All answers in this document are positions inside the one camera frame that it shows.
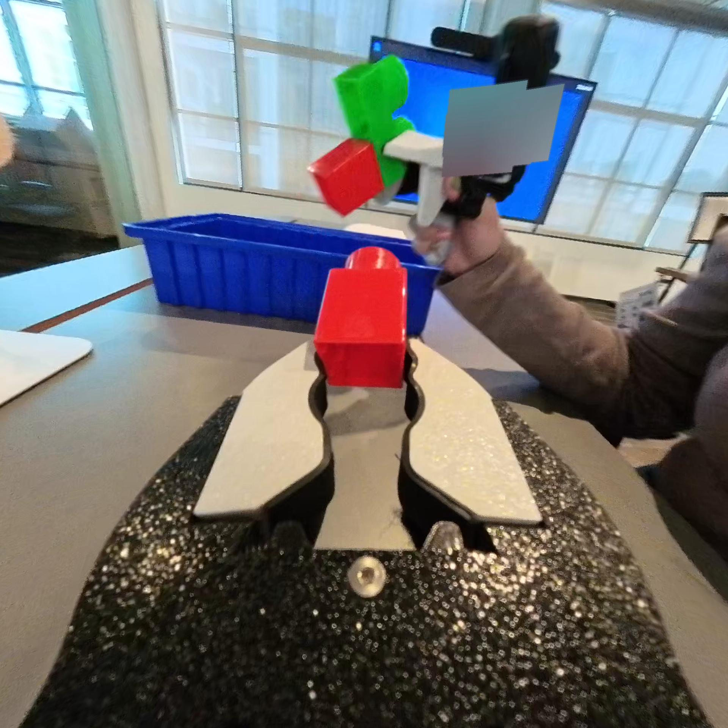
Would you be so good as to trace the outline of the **blue plastic bin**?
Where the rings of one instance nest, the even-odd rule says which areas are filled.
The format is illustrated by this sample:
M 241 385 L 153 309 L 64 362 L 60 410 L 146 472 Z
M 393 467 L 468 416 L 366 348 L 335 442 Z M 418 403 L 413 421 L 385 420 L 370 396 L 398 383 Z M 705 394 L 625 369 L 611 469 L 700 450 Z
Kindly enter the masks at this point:
M 407 271 L 407 333 L 425 326 L 438 270 L 407 240 L 211 213 L 124 223 L 142 241 L 161 303 L 314 324 L 329 271 L 377 246 Z

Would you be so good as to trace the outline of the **black video bar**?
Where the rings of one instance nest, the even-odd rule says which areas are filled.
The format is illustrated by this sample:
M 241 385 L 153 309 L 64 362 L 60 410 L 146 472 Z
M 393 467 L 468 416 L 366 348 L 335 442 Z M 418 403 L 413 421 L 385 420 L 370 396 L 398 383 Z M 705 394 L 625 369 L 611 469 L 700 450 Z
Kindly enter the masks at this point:
M 499 49 L 499 42 L 495 37 L 442 26 L 432 29 L 430 43 L 440 50 L 455 52 L 482 61 L 495 59 Z

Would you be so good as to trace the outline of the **red single-stud block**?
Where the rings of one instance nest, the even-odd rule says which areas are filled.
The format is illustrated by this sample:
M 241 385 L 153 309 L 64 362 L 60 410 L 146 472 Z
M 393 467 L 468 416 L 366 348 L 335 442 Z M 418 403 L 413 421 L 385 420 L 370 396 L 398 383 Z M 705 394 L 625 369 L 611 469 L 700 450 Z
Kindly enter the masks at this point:
M 314 349 L 333 387 L 399 389 L 407 347 L 407 272 L 380 247 L 330 270 Z
M 342 141 L 307 168 L 323 202 L 346 217 L 384 191 L 377 154 L 370 141 Z

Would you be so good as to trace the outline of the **large flat screen monitor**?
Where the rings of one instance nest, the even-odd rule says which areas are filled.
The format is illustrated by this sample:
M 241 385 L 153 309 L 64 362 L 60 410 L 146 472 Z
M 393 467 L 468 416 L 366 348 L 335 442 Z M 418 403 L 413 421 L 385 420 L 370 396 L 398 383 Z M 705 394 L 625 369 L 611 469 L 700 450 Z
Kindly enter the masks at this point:
M 395 55 L 408 74 L 408 97 L 394 116 L 405 116 L 417 132 L 443 136 L 446 106 L 452 89 L 492 85 L 496 80 L 496 60 L 476 59 L 469 54 L 441 50 L 405 41 L 372 35 L 369 60 Z M 514 192 L 498 204 L 505 218 L 524 223 L 546 224 L 563 186 L 573 174 L 588 122 L 596 82 L 552 72 L 549 86 L 563 85 L 559 114 L 553 133 L 549 159 L 529 165 Z

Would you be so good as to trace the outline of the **person's right forearm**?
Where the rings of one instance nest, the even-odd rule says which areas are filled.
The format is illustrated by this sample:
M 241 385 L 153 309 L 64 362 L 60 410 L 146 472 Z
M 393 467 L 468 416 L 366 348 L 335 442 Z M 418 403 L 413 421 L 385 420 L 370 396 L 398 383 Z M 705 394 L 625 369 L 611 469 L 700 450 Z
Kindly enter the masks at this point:
M 541 384 L 618 435 L 692 431 L 726 459 L 726 231 L 668 304 L 621 331 L 558 294 L 507 238 L 484 262 L 443 272 L 454 308 Z

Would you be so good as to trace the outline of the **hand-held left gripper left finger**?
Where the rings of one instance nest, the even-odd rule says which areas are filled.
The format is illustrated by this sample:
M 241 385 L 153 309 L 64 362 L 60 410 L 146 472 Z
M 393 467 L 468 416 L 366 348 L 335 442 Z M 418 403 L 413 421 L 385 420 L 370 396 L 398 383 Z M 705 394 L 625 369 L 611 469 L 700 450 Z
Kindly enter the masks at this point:
M 334 495 L 325 373 L 308 341 L 243 390 L 194 508 L 200 520 L 241 520 L 271 533 L 299 523 L 317 535 Z

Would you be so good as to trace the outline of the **cardboard box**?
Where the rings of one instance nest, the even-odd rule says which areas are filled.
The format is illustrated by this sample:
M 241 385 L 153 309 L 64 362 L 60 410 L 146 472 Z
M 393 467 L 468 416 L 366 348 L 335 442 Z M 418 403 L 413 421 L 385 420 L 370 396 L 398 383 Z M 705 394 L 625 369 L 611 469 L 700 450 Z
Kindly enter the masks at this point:
M 65 117 L 11 119 L 14 157 L 2 170 L 3 214 L 16 222 L 116 235 L 94 134 L 69 108 Z

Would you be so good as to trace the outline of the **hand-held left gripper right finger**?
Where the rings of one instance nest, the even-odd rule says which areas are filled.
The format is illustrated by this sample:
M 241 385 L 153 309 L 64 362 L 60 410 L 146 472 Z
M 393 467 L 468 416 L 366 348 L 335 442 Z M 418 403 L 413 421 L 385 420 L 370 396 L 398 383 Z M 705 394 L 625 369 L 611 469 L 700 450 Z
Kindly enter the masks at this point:
M 540 510 L 494 401 L 468 373 L 424 342 L 406 356 L 398 496 L 405 522 L 431 529 L 536 526 Z

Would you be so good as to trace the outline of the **white base document stand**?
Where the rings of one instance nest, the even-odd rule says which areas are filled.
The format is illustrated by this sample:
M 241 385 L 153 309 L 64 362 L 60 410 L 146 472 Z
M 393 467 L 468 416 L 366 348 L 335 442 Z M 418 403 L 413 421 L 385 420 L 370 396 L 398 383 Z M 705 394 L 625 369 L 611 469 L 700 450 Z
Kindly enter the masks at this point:
M 1 330 L 1 405 L 88 356 L 86 339 Z

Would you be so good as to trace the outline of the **green two-stud block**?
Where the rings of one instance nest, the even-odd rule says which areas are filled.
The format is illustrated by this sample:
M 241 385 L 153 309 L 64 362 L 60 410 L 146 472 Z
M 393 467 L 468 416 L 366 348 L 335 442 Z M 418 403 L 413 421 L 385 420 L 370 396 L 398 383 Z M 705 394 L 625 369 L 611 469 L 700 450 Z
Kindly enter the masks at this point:
M 373 145 L 386 187 L 400 181 L 405 175 L 405 163 L 387 157 L 384 147 L 415 129 L 405 116 L 393 116 L 408 97 L 408 74 L 403 63 L 387 55 L 375 63 L 348 68 L 333 83 L 350 136 Z

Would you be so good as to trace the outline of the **person's right hand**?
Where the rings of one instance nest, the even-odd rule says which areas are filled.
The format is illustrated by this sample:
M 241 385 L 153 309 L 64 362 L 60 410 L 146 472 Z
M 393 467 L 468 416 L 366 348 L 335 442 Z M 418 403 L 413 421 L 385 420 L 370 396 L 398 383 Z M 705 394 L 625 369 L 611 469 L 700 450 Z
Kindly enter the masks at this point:
M 486 262 L 496 253 L 504 234 L 492 195 L 485 197 L 476 218 L 463 218 L 449 225 L 438 223 L 435 243 L 445 244 L 447 252 L 442 260 L 442 270 L 457 276 Z

